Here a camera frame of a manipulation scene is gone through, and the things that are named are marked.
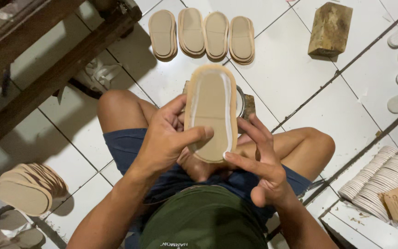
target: wooden table leg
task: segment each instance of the wooden table leg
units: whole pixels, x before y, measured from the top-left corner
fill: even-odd
[[[117,8],[96,30],[22,91],[0,112],[0,140],[135,22],[128,12],[122,14]]]

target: hand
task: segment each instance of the hand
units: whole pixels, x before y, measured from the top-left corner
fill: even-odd
[[[187,145],[213,137],[213,128],[209,126],[184,131],[183,118],[179,115],[186,102],[187,96],[179,95],[153,114],[141,149],[130,168],[135,164],[146,176],[159,176],[174,165]]]
[[[273,135],[255,114],[251,114],[249,119],[252,124],[238,117],[237,125],[256,143],[256,160],[231,152],[225,153],[225,160],[261,178],[259,184],[251,190],[251,200],[256,206],[284,207],[296,196],[287,182],[280,159],[274,152]]]

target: stack of white soles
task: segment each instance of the stack of white soles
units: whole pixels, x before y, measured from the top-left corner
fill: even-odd
[[[395,156],[397,149],[384,146],[380,149],[379,153],[365,166],[363,169],[351,180],[349,180],[340,190],[339,195],[348,201],[360,192],[362,187],[367,183],[372,176],[388,161],[392,156]]]
[[[362,210],[388,222],[388,212],[379,194],[398,188],[398,152],[389,146],[383,147],[374,159],[339,194]]]

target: white tile floor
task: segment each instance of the white tile floor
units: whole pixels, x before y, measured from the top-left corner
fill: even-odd
[[[177,19],[180,10],[194,7],[205,17],[221,11],[231,20],[243,15],[253,21],[256,57],[252,64],[224,64],[245,93],[254,95],[260,119],[275,132],[298,127],[315,127],[331,135],[336,152],[321,178],[328,179],[371,143],[378,131],[386,129],[398,115],[386,108],[388,99],[398,94],[398,51],[388,47],[387,37],[395,26],[342,75],[314,98],[321,86],[330,82],[359,53],[398,19],[398,0],[340,0],[353,8],[346,51],[331,60],[307,55],[315,10],[326,0],[136,0],[144,16],[125,39],[112,44],[99,58],[105,64],[121,63],[124,70],[112,81],[115,89],[129,89],[140,98],[163,106],[182,92],[185,81],[199,66],[210,63],[206,56],[192,59],[182,52],[170,62],[160,62],[152,54],[148,19],[160,10],[171,11]],[[390,21],[383,16],[390,16]],[[60,22],[12,64],[12,80],[26,88],[39,75],[72,49],[102,22],[90,3]],[[0,97],[0,109],[19,94],[13,85],[8,99]],[[121,178],[112,161],[96,115],[97,101],[66,87],[61,103],[47,99],[12,132],[0,141],[0,173],[28,161],[43,161],[54,168],[69,185],[67,200],[54,203],[41,218],[68,241],[81,219]],[[373,146],[308,205],[314,217],[338,200],[337,191],[384,146],[398,147],[398,127]],[[315,190],[308,192],[308,198]],[[270,229],[278,223],[271,220]]]

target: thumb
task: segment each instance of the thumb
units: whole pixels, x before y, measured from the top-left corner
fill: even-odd
[[[178,136],[179,148],[185,148],[194,142],[212,138],[214,130],[211,126],[196,126],[176,135]]]

